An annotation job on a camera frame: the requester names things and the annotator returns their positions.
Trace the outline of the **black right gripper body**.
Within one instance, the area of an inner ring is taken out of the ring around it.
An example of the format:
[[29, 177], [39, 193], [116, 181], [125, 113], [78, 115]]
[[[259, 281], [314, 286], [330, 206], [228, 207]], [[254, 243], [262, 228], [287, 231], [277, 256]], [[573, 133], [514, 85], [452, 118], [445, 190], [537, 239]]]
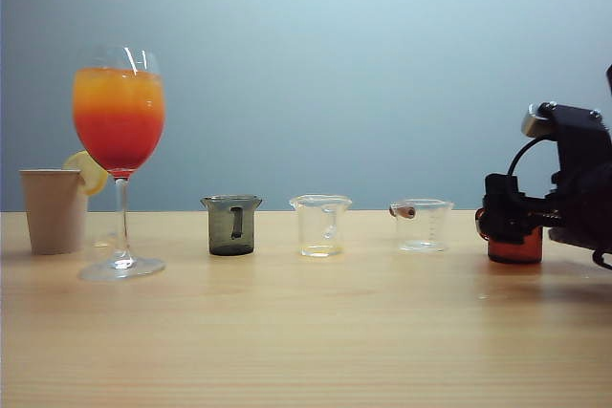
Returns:
[[529, 216], [525, 235], [529, 237], [538, 226], [548, 226], [557, 242], [609, 253], [611, 162], [561, 168], [552, 182], [556, 188], [547, 198], [546, 212]]

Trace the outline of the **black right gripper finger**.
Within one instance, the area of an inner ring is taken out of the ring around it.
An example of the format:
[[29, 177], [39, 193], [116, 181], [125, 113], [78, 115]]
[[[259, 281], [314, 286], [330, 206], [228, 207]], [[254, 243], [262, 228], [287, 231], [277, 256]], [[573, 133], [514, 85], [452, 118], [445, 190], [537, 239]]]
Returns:
[[543, 226], [542, 216], [535, 213], [532, 203], [519, 191], [517, 177], [489, 174], [482, 206], [477, 211], [477, 231], [488, 241], [524, 241]]

